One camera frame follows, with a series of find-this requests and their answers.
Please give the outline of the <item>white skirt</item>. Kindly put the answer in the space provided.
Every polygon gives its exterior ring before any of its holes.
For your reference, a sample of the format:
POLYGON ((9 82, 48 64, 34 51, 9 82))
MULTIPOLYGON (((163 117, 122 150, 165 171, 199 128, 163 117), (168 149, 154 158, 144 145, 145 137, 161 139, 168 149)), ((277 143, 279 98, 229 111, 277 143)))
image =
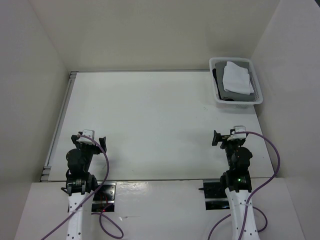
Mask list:
POLYGON ((227 61, 222 77, 223 89, 226 92, 250 95, 254 93, 247 68, 238 66, 234 62, 227 61))

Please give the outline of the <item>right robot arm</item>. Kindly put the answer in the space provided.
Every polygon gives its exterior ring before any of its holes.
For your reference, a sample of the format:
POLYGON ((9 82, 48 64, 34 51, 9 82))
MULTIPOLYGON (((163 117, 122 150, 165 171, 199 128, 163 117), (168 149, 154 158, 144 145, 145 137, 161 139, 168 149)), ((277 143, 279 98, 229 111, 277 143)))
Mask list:
POLYGON ((220 177, 219 192, 227 197, 232 222, 233 240, 258 240, 254 208, 250 195, 252 183, 249 173, 252 153, 243 144, 247 134, 245 126, 234 126, 228 135, 213 132, 212 145, 225 151, 229 170, 220 177))

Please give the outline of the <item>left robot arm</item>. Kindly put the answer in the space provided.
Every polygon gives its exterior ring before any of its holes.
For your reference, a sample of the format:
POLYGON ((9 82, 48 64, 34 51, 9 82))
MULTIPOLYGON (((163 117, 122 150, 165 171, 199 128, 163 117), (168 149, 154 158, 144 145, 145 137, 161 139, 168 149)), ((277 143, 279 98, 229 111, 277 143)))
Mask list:
POLYGON ((66 154, 66 193, 68 195, 68 228, 67 240, 91 240, 91 213, 93 199, 100 193, 97 179, 89 173, 94 155, 102 153, 101 149, 91 140, 95 131, 85 129, 71 140, 75 145, 66 154))

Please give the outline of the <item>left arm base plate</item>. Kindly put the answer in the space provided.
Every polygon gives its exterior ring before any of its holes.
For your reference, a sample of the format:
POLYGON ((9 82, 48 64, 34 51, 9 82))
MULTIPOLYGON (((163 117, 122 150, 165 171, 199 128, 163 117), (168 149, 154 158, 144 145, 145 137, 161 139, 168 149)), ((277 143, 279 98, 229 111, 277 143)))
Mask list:
POLYGON ((101 211, 110 213, 115 211, 116 183, 106 182, 94 195, 91 212, 100 213, 101 211))

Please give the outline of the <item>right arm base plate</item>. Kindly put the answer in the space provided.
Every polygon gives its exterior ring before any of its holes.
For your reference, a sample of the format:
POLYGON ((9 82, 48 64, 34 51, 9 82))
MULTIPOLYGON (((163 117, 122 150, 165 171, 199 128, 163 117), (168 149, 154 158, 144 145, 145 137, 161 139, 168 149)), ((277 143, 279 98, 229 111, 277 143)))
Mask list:
POLYGON ((230 205, 222 184, 217 180, 204 180, 198 189, 204 194, 205 208, 211 210, 229 210, 230 205))

